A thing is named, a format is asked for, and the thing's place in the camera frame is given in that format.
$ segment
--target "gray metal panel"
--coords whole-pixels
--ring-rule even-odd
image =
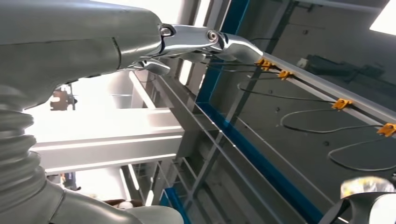
[[[396,112],[378,105],[373,101],[363,98],[351,91],[341,88],[329,81],[326,81],[318,76],[313,75],[297,66],[289,64],[277,57],[264,53],[263,58],[276,64],[279,68],[292,72],[297,78],[309,83],[311,86],[326,92],[337,98],[344,98],[353,101],[353,105],[372,115],[375,118],[381,119],[387,123],[396,123]]]
[[[0,45],[159,36],[149,10],[91,0],[0,0]]]

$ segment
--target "light fixture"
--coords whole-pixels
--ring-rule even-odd
[[[132,200],[131,194],[129,193],[127,182],[125,181],[124,172],[122,171],[121,168],[120,168],[120,176],[121,176],[122,186],[124,187],[125,195],[127,196],[126,200],[130,202]]]
[[[108,145],[117,145],[117,144],[125,144],[125,143],[133,143],[133,142],[142,142],[142,141],[155,141],[155,140],[166,140],[166,139],[179,139],[182,138],[182,135],[175,136],[165,136],[165,137],[154,137],[154,138],[144,138],[144,139],[128,139],[128,140],[114,140],[114,141],[99,141],[99,142],[88,142],[88,143],[76,143],[76,144],[65,144],[58,146],[41,146],[41,147],[33,147],[31,148],[35,152],[47,151],[47,150],[56,150],[56,149],[66,149],[66,148],[83,148],[83,147],[92,147],[92,146],[108,146]]]
[[[390,0],[371,25],[370,30],[396,35],[396,0]]]
[[[183,85],[187,85],[188,78],[190,77],[192,62],[184,60],[182,68],[180,70],[179,82]]]
[[[148,109],[155,109],[156,106],[154,105],[153,101],[147,94],[146,90],[140,83],[139,79],[136,77],[136,74],[131,71],[129,73],[129,78],[131,79],[132,83],[134,84],[134,89],[139,93],[140,97],[143,99],[143,102],[146,104]]]
[[[132,164],[128,164],[128,169],[129,169],[129,172],[131,173],[132,181],[134,182],[135,189],[139,190],[139,188],[140,188],[139,182],[137,181],[135,170],[132,167]]]
[[[150,190],[147,195],[145,206],[151,206],[151,204],[153,203],[153,199],[154,199],[154,192],[153,190]]]
[[[199,7],[197,11],[197,16],[195,17],[194,26],[202,27],[205,24],[206,15],[208,14],[208,9],[211,0],[201,0],[199,1]],[[190,77],[192,62],[183,61],[182,68],[180,70],[179,82],[183,85],[187,84],[188,78]]]
[[[67,166],[67,167],[49,168],[49,169],[45,169],[45,172],[47,172],[48,175],[51,175],[51,174],[54,174],[54,173],[57,173],[57,172],[67,172],[67,171],[83,170],[83,169],[94,169],[94,168],[106,167],[106,166],[110,166],[110,165],[122,165],[122,164],[126,164],[126,163],[145,161],[145,160],[161,159],[161,158],[173,157],[173,156],[176,156],[176,154],[165,154],[165,155],[156,155],[156,156],[133,158],[133,159],[127,159],[127,160],[116,160],[116,161],[97,162],[97,163],[75,165],[75,166]]]
[[[199,1],[199,8],[197,16],[195,17],[194,26],[203,26],[205,23],[206,15],[208,14],[208,9],[211,0],[201,0]]]

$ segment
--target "gray beam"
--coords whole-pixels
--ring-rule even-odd
[[[278,44],[279,38],[282,36],[283,31],[289,24],[289,19],[293,13],[294,8],[298,5],[298,2],[292,0],[282,1],[281,6],[278,8],[274,18],[272,19],[271,25],[265,34],[268,41],[263,41],[260,44],[260,49],[264,49],[265,52],[272,54],[275,46]]]
[[[205,159],[205,163],[203,164],[201,171],[199,172],[191,191],[188,192],[187,200],[184,203],[185,208],[189,208],[191,206],[192,201],[197,196],[198,190],[202,187],[203,183],[206,180],[209,172],[211,171],[214,162],[217,160],[219,156],[219,150],[217,147],[213,146],[209,151],[207,158]]]
[[[313,88],[315,90],[320,90],[320,92],[324,92],[326,98],[332,98],[333,100],[337,100],[339,98],[351,100],[353,102],[354,107],[364,111],[372,118],[377,118],[386,123],[396,123],[396,112],[392,111],[384,106],[381,106],[373,101],[370,101],[356,93],[353,93],[349,90],[346,90],[342,87],[337,86],[327,80],[324,80],[312,73],[309,73],[295,65],[287,63],[277,57],[274,57],[270,54],[263,53],[263,58],[269,60],[271,63],[275,64],[278,68],[282,70],[289,71],[293,73],[293,75],[298,78],[297,79],[287,79],[293,82],[301,82],[303,81],[309,85],[301,85],[303,89]],[[316,94],[319,98],[323,98],[323,94]]]
[[[382,11],[381,8],[348,4],[348,3],[336,2],[336,1],[330,1],[330,0],[298,0],[298,1],[306,2],[306,3],[310,3],[310,4],[321,5],[321,6],[343,8],[343,9],[354,10],[354,11],[359,11],[359,12],[364,12],[364,13],[379,14]]]
[[[257,67],[253,75],[250,77],[251,79],[259,78],[262,73],[261,67]],[[251,91],[254,86],[256,85],[257,80],[252,80],[248,82],[245,89]],[[229,120],[230,124],[234,124],[242,111],[243,107],[245,106],[246,101],[250,96],[250,92],[248,91],[239,91],[237,97],[234,100],[231,109],[228,111],[226,119]]]

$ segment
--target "black cable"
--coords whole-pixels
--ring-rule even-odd
[[[208,66],[210,69],[218,70],[218,71],[228,71],[228,72],[256,72],[252,70],[228,70],[228,69],[218,69],[212,66]],[[260,71],[260,73],[272,73],[272,74],[279,74],[279,72],[273,72],[273,71]]]
[[[281,118],[280,124],[281,126],[290,129],[290,130],[294,130],[294,131],[298,131],[298,132],[304,132],[304,133],[313,133],[313,134],[327,134],[327,133],[334,133],[334,132],[338,132],[338,131],[342,131],[342,130],[350,130],[350,129],[359,129],[359,128],[365,128],[365,127],[382,127],[382,125],[363,125],[363,126],[348,126],[348,127],[340,127],[337,129],[333,129],[333,130],[328,130],[328,131],[317,131],[317,130],[310,130],[310,129],[303,129],[303,128],[298,128],[298,127],[292,127],[289,125],[286,125],[284,123],[284,120],[292,115],[298,114],[298,113],[309,113],[309,112],[324,112],[324,111],[334,111],[334,112],[338,112],[338,110],[335,109],[318,109],[318,110],[307,110],[307,111],[297,111],[297,112],[292,112],[292,113],[288,113],[286,115],[284,115]]]
[[[372,142],[378,142],[378,141],[381,141],[381,140],[384,140],[384,139],[387,139],[387,138],[384,137],[384,138],[375,139],[375,140],[370,140],[370,141],[362,141],[362,142],[354,143],[354,144],[351,144],[351,145],[348,145],[348,146],[340,147],[340,148],[337,148],[337,149],[335,149],[335,150],[330,151],[330,152],[327,154],[327,157],[330,159],[330,161],[332,161],[332,162],[335,163],[336,165],[341,166],[341,167],[343,167],[343,168],[345,168],[345,169],[352,170],[352,171],[360,171],[360,172],[382,172],[382,171],[392,170],[392,169],[395,169],[395,168],[396,168],[396,165],[391,166],[391,167],[386,167],[386,168],[379,168],[379,169],[356,168],[356,167],[348,166],[348,165],[346,165],[346,164],[344,164],[344,163],[342,163],[342,162],[336,160],[336,159],[332,156],[333,153],[339,152],[339,151],[341,151],[341,150],[344,150],[344,149],[347,149],[347,148],[350,148],[350,147],[359,146],[359,145],[364,145],[364,144],[368,144],[368,143],[372,143]]]
[[[321,100],[321,99],[287,97],[287,96],[279,96],[279,95],[273,95],[273,94],[268,94],[268,93],[263,93],[263,92],[255,92],[255,91],[252,91],[252,90],[247,90],[247,89],[241,88],[241,86],[240,86],[242,83],[245,83],[245,82],[251,82],[251,81],[255,81],[255,80],[264,80],[264,79],[281,79],[281,78],[280,77],[252,78],[250,80],[242,81],[242,82],[238,83],[237,87],[241,91],[245,91],[245,92],[249,92],[249,93],[253,93],[253,94],[257,94],[257,95],[262,95],[262,96],[266,96],[266,97],[275,97],[275,98],[282,98],[282,99],[294,99],[294,100],[304,100],[304,101],[314,101],[314,102],[323,102],[323,103],[335,103],[334,101],[327,101],[327,100]]]
[[[253,39],[251,39],[249,41],[252,42],[252,41],[256,41],[256,40],[278,41],[279,38],[253,38]]]
[[[219,65],[224,65],[224,66],[250,66],[250,67],[260,67],[260,65],[257,64],[243,64],[243,63],[227,63],[227,62],[201,62],[201,64],[205,65],[210,65],[210,64],[219,64]]]

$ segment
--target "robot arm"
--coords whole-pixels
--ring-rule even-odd
[[[262,53],[243,38],[209,28],[162,24],[152,12],[90,0],[0,0],[0,220],[14,224],[180,222],[163,209],[125,212],[46,181],[22,113],[60,84],[122,69],[166,74],[160,57],[206,54],[254,63]]]

